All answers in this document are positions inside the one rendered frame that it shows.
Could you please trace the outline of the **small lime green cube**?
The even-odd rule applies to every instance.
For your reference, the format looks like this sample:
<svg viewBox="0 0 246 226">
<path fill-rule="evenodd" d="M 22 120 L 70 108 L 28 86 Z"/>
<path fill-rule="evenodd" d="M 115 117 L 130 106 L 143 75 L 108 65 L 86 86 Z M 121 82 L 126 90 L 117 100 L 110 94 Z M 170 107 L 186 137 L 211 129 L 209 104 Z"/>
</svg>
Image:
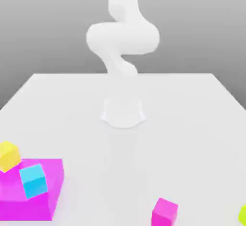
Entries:
<svg viewBox="0 0 246 226">
<path fill-rule="evenodd" d="M 246 204 L 241 207 L 239 212 L 238 221 L 243 225 L 246 226 Z"/>
</svg>

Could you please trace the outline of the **small magenta cube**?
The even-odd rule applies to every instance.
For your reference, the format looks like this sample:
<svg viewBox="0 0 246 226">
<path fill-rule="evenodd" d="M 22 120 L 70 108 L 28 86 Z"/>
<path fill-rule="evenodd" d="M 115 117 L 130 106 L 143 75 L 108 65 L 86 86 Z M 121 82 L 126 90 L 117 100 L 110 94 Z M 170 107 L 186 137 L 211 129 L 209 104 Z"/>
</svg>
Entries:
<svg viewBox="0 0 246 226">
<path fill-rule="evenodd" d="M 178 205 L 159 198 L 151 215 L 151 226 L 174 226 Z"/>
</svg>

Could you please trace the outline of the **large magenta box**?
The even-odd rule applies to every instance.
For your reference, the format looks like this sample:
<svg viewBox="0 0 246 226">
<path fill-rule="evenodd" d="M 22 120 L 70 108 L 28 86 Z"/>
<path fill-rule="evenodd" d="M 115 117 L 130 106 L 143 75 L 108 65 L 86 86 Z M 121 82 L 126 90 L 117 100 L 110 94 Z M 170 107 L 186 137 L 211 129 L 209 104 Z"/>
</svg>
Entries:
<svg viewBox="0 0 246 226">
<path fill-rule="evenodd" d="M 35 164 L 43 167 L 48 192 L 27 199 L 19 171 Z M 62 159 L 23 159 L 8 172 L 0 171 L 0 221 L 51 221 L 63 181 Z"/>
</svg>

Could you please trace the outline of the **small yellow cube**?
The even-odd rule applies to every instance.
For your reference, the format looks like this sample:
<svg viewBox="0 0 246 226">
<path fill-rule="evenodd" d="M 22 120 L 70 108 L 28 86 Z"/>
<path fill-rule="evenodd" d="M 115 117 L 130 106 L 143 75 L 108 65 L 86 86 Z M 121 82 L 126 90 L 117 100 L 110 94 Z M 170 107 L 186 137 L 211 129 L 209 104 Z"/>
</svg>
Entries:
<svg viewBox="0 0 246 226">
<path fill-rule="evenodd" d="M 0 143 L 0 171 L 8 172 L 21 162 L 19 147 L 9 141 Z"/>
</svg>

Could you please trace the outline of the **small cyan cube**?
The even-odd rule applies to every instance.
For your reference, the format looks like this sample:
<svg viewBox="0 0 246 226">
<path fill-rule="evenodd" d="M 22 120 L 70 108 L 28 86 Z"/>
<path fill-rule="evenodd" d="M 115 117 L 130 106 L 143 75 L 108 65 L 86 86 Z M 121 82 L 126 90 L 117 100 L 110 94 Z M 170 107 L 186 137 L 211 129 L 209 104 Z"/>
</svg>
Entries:
<svg viewBox="0 0 246 226">
<path fill-rule="evenodd" d="M 19 172 L 27 199 L 48 192 L 46 175 L 41 164 L 25 167 Z"/>
</svg>

